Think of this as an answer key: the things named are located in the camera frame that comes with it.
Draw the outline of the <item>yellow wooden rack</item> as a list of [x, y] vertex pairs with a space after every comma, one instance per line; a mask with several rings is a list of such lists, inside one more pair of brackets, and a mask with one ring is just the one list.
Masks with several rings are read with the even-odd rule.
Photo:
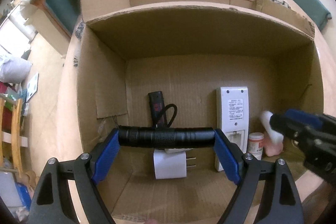
[[[13, 169], [9, 170], [5, 168], [4, 154], [3, 154], [3, 131], [2, 131], [2, 122], [3, 122], [3, 110], [5, 109], [5, 104], [12, 105], [12, 114], [11, 114], [11, 133], [10, 133], [10, 144], [11, 144], [11, 156], [13, 160]], [[21, 156], [21, 114], [22, 114], [23, 100], [17, 99], [14, 100], [8, 95], [1, 93], [1, 170], [4, 172], [12, 172], [16, 175], [18, 182], [22, 184], [27, 184], [25, 182], [26, 174], [23, 170], [22, 165], [22, 156]]]

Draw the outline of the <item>white power adapter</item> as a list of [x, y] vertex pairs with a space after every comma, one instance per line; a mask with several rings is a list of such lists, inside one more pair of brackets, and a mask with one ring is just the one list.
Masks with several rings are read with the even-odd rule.
[[157, 180], [185, 178], [187, 176], [186, 152], [191, 148], [155, 149], [153, 152], [154, 173]]

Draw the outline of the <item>beige bed frame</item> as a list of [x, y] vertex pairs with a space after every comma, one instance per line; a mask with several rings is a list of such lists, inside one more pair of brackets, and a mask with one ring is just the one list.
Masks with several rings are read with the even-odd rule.
[[19, 8], [21, 16], [26, 20], [25, 25], [33, 26], [54, 50], [66, 56], [71, 37], [56, 16], [43, 3], [36, 6], [29, 1], [21, 1]]

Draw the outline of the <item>white pill bottle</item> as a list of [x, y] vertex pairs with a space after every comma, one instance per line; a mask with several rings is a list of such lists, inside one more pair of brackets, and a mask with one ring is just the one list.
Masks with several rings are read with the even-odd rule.
[[264, 148], [264, 134], [260, 132], [250, 133], [248, 136], [247, 152], [256, 159], [261, 160]]

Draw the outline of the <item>grey laundry bag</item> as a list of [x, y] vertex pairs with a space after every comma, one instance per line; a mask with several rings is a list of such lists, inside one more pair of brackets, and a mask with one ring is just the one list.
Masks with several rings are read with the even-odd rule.
[[8, 53], [1, 53], [1, 82], [20, 84], [30, 73], [32, 64]]

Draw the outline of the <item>white earbuds case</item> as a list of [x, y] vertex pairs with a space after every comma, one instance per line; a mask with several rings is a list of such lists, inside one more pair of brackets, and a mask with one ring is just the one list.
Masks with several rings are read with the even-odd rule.
[[284, 136], [272, 129], [270, 125], [270, 119], [272, 118], [273, 113], [270, 111], [262, 111], [260, 114], [260, 121], [266, 131], [266, 137], [271, 144], [278, 145], [281, 144], [284, 140]]

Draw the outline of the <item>black flashlight with strap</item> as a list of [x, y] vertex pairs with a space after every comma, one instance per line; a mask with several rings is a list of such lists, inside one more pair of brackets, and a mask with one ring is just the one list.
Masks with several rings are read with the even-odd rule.
[[125, 147], [189, 149], [213, 147], [215, 130], [211, 127], [131, 127], [117, 129], [118, 142]]

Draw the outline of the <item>bathroom scale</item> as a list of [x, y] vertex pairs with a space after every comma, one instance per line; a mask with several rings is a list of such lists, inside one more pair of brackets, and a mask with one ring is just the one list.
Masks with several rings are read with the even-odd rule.
[[39, 79], [39, 73], [36, 73], [27, 83], [27, 95], [26, 95], [26, 101], [29, 102], [29, 100], [33, 97], [33, 95], [38, 91], [38, 79]]

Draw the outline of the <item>brown cardboard box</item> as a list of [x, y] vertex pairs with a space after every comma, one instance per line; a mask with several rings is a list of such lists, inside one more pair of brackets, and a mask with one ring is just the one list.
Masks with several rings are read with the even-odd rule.
[[175, 127], [214, 127], [216, 90], [246, 86], [249, 128], [263, 110], [329, 111], [333, 54], [315, 24], [254, 0], [81, 0], [77, 73], [83, 149], [116, 125], [149, 126], [148, 93], [177, 105]]

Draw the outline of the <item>white remote control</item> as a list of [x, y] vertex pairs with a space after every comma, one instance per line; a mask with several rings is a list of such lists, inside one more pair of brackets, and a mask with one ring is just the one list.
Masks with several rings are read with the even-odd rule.
[[217, 88], [217, 128], [246, 153], [249, 128], [249, 98], [246, 86]]

